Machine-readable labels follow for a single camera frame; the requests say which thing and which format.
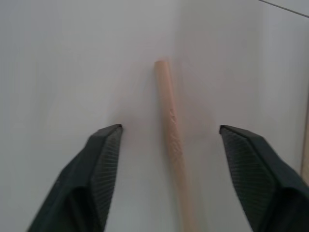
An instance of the dark line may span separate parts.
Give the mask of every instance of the dark line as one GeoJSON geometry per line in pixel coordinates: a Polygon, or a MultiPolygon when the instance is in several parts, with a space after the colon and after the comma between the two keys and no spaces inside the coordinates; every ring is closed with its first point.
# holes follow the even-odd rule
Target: dark line
{"type": "Polygon", "coordinates": [[[292,10],[290,10],[290,9],[288,9],[288,8],[285,8],[285,7],[282,7],[282,6],[278,6],[278,5],[273,4],[273,3],[270,3],[270,2],[268,2],[268,1],[264,1],[264,0],[259,0],[259,1],[265,2],[265,3],[267,3],[267,4],[269,4],[269,5],[272,5],[272,6],[276,6],[276,7],[278,7],[278,8],[281,8],[281,9],[283,9],[283,10],[292,12],[292,13],[294,13],[294,14],[297,14],[297,15],[304,16],[304,17],[306,17],[306,18],[309,18],[309,15],[302,14],[302,13],[299,13],[299,12],[296,12],[296,11],[292,11],[292,10]]]}

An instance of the white surface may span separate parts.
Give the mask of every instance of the white surface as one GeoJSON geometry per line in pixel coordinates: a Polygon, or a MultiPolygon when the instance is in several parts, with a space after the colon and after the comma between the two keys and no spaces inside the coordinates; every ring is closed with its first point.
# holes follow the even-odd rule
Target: white surface
{"type": "Polygon", "coordinates": [[[307,0],[265,0],[277,6],[309,16],[309,1],[307,0]]]}
{"type": "Polygon", "coordinates": [[[122,123],[106,231],[179,231],[153,73],[170,56],[201,231],[249,232],[219,125],[262,134],[299,171],[308,27],[256,0],[2,1],[1,229],[25,231],[87,137],[122,123]]]}

